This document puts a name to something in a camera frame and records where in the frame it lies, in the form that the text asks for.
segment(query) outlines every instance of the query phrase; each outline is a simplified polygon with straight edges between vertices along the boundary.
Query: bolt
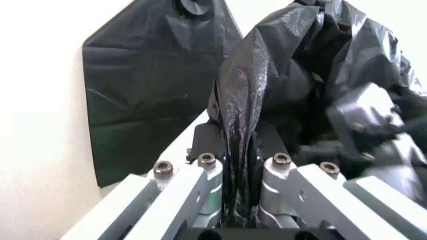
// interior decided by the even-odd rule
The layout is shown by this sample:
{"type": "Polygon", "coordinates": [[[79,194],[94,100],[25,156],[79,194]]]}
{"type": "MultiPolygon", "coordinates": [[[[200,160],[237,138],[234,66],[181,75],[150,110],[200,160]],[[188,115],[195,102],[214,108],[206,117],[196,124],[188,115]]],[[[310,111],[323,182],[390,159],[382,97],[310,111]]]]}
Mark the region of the bolt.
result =
{"type": "Polygon", "coordinates": [[[286,153],[278,152],[273,156],[273,166],[276,168],[288,167],[291,162],[291,157],[286,153]]]}
{"type": "Polygon", "coordinates": [[[191,157],[192,157],[192,149],[191,148],[187,148],[187,154],[185,156],[185,159],[187,160],[187,162],[191,161],[191,157]]]}
{"type": "Polygon", "coordinates": [[[365,131],[365,127],[357,122],[353,123],[353,126],[351,126],[351,128],[358,133],[363,133],[365,131]]]}
{"type": "Polygon", "coordinates": [[[375,157],[367,152],[362,152],[362,158],[368,161],[374,161],[375,157]]]}
{"type": "Polygon", "coordinates": [[[158,161],[154,164],[153,171],[156,179],[165,180],[172,176],[174,167],[169,161],[158,161]]]}
{"type": "Polygon", "coordinates": [[[215,168],[216,161],[217,159],[215,156],[209,152],[202,153],[197,158],[198,166],[204,168],[205,170],[211,170],[215,168]]]}
{"type": "Polygon", "coordinates": [[[322,169],[325,173],[334,179],[337,179],[338,174],[340,173],[340,168],[336,164],[328,161],[323,161],[320,163],[320,169],[322,169]]]}

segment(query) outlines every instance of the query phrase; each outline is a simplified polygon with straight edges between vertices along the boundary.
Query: black plastic bag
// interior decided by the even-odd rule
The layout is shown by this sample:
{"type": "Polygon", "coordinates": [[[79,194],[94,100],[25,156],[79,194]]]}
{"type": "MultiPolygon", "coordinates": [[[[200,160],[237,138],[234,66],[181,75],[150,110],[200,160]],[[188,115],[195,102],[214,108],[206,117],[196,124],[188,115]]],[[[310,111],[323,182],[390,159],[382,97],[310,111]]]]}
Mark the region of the black plastic bag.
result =
{"type": "MultiPolygon", "coordinates": [[[[256,223],[247,153],[259,122],[295,153],[333,131],[325,111],[334,100],[368,82],[389,91],[404,121],[423,116],[427,94],[412,73],[394,34],[345,1],[300,0],[263,19],[221,66],[209,100],[229,154],[223,221],[256,223]]],[[[426,131],[414,140],[426,151],[426,131]]]]}
{"type": "Polygon", "coordinates": [[[99,186],[151,169],[207,107],[219,67],[241,39],[224,0],[136,0],[86,40],[99,186]]]}

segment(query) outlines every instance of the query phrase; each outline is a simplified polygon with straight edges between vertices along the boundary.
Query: hex socket screw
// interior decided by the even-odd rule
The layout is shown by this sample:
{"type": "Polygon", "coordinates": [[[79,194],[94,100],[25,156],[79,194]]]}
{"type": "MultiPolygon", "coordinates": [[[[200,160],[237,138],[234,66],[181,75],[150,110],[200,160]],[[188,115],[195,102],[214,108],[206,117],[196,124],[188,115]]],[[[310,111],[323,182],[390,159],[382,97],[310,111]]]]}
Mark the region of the hex socket screw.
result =
{"type": "Polygon", "coordinates": [[[169,161],[158,161],[154,164],[153,171],[156,179],[165,180],[174,173],[174,166],[169,161]]]}
{"type": "Polygon", "coordinates": [[[198,156],[197,165],[205,170],[211,170],[215,168],[216,161],[215,155],[210,152],[205,152],[198,156]]]}
{"type": "Polygon", "coordinates": [[[326,174],[328,174],[334,179],[336,179],[338,177],[338,174],[340,173],[340,168],[335,163],[329,161],[323,161],[322,163],[320,163],[319,167],[326,174]]]}
{"type": "Polygon", "coordinates": [[[286,168],[291,162],[291,157],[286,153],[278,152],[273,156],[273,166],[276,168],[286,168]]]}

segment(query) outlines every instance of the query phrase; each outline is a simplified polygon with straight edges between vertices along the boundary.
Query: hole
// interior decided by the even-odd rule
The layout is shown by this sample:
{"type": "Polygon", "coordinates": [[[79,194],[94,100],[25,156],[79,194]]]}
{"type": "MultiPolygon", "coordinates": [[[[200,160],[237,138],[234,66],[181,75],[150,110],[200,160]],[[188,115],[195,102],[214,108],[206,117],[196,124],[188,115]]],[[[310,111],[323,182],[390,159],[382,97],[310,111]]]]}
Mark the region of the hole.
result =
{"type": "Polygon", "coordinates": [[[201,158],[202,158],[202,159],[204,159],[204,160],[211,160],[211,159],[212,159],[212,156],[211,156],[211,155],[209,155],[209,154],[205,154],[205,155],[203,155],[201,158]]]}
{"type": "Polygon", "coordinates": [[[221,240],[221,235],[214,230],[204,230],[200,233],[197,240],[221,240]]]}
{"type": "Polygon", "coordinates": [[[329,170],[335,170],[335,166],[332,165],[332,164],[330,164],[330,163],[325,163],[324,167],[327,168],[327,169],[329,169],[329,170]]]}
{"type": "Polygon", "coordinates": [[[195,202],[198,203],[199,201],[200,201],[200,191],[197,192],[197,200],[195,202]]]}
{"type": "Polygon", "coordinates": [[[168,164],[166,162],[161,162],[157,165],[158,169],[165,169],[168,167],[168,164]]]}
{"type": "Polygon", "coordinates": [[[309,231],[299,231],[295,235],[295,240],[319,240],[319,238],[309,231]]]}
{"type": "Polygon", "coordinates": [[[278,154],[277,158],[280,159],[280,160],[285,160],[286,156],[284,154],[278,154]]]}
{"type": "Polygon", "coordinates": [[[307,200],[307,195],[304,191],[299,191],[299,200],[303,203],[307,200]]]}

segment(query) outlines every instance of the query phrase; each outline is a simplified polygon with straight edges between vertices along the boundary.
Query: white wall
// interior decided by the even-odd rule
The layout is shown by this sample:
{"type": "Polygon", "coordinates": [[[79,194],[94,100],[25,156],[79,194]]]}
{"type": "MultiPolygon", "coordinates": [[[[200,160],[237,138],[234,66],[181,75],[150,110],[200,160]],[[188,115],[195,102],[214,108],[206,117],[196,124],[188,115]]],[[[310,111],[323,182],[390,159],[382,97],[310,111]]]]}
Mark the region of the white wall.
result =
{"type": "MultiPolygon", "coordinates": [[[[0,239],[59,238],[100,199],[81,44],[130,1],[0,3],[0,239]]],[[[227,2],[246,34],[290,0],[227,2]]],[[[395,30],[426,75],[423,0],[350,2],[395,30]]]]}

